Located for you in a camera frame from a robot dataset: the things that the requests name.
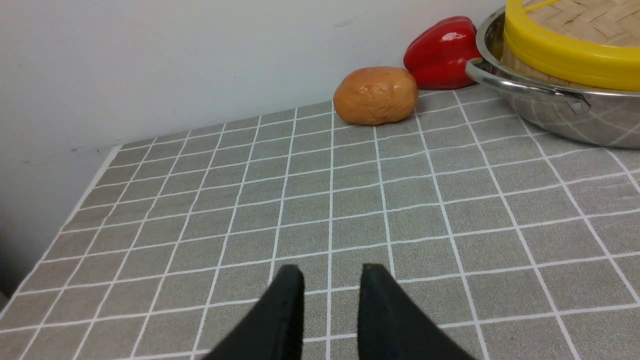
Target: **pot handle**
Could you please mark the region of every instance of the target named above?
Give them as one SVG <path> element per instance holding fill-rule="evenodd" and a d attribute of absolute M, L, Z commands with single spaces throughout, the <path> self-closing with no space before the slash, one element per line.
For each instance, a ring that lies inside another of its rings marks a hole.
<path fill-rule="evenodd" d="M 564 102 L 576 114 L 587 113 L 591 108 L 588 102 L 579 95 L 563 92 L 551 86 L 527 84 L 493 75 L 489 70 L 492 65 L 482 58 L 467 62 L 465 72 L 476 83 L 492 87 L 501 92 L 518 97 L 535 97 L 541 101 Z"/>

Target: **red bell pepper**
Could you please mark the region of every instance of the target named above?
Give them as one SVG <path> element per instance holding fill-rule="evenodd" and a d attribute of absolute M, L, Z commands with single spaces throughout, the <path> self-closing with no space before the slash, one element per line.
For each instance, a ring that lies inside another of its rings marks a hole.
<path fill-rule="evenodd" d="M 471 85 L 467 61 L 480 58 L 476 27 L 466 16 L 444 19 L 420 34 L 404 54 L 404 67 L 421 89 L 451 90 Z"/>

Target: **stainless steel pot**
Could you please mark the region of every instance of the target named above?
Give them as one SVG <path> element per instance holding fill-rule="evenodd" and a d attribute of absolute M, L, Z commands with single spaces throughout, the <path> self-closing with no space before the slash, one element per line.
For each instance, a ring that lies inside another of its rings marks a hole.
<path fill-rule="evenodd" d="M 467 75 L 498 90 L 523 119 L 566 138 L 640 149 L 640 93 L 566 88 L 527 78 L 500 62 L 504 7 L 478 29 L 482 59 L 467 63 Z"/>

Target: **bamboo steamer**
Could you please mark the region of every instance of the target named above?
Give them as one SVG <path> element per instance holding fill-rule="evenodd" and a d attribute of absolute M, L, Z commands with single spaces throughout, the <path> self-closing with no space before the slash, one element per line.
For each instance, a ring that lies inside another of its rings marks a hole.
<path fill-rule="evenodd" d="M 502 56 L 556 85 L 640 92 L 640 0 L 508 0 Z"/>

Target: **gray tiled countertop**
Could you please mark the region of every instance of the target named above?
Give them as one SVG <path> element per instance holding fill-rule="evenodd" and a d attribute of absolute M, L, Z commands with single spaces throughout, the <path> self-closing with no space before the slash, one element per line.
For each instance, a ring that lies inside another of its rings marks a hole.
<path fill-rule="evenodd" d="M 478 359 L 639 359 L 639 174 L 480 87 L 375 128 L 326 102 L 132 143 L 3 313 L 0 359 L 198 359 L 285 263 L 305 359 L 354 359 L 364 262 Z"/>

